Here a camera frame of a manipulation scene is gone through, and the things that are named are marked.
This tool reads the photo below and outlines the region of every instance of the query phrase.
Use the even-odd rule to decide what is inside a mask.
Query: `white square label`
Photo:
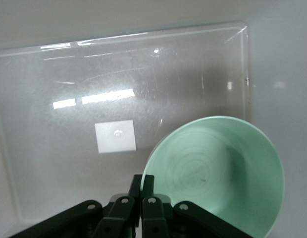
[[[99,153],[136,150],[133,120],[95,123]]]

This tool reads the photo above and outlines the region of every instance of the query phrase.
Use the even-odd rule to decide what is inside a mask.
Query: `transparent plastic bin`
[[[307,0],[0,0],[0,238],[106,205],[164,136],[213,115],[275,144],[268,237],[307,237]]]

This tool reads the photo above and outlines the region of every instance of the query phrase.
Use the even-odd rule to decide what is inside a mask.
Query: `screw hole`
[[[188,210],[189,209],[189,207],[188,207],[188,205],[187,204],[181,204],[180,206],[179,206],[179,208],[181,209],[181,210]]]
[[[88,209],[89,209],[89,210],[92,210],[92,209],[94,209],[95,207],[96,207],[95,204],[90,204],[90,205],[88,206]]]
[[[158,233],[159,232],[159,228],[158,227],[154,227],[153,228],[153,233]]]
[[[121,203],[128,203],[128,198],[123,198],[122,200],[121,200]]]
[[[148,203],[155,203],[156,199],[154,197],[148,198]]]
[[[110,227],[105,227],[105,228],[104,228],[104,231],[105,231],[106,233],[110,232]]]

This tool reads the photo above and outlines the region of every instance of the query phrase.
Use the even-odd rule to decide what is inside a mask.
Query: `mint green bowl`
[[[178,128],[153,150],[144,175],[154,175],[154,192],[169,196],[172,206],[194,202],[255,238],[269,234],[284,196],[273,144],[252,124],[232,117]]]

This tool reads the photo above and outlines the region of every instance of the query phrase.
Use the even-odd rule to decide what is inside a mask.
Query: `black robotic claw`
[[[196,204],[171,206],[169,197],[154,194],[154,176],[134,175],[128,194],[112,197],[102,207],[82,202],[11,238],[135,238],[142,220],[143,238],[250,238],[248,234]]]

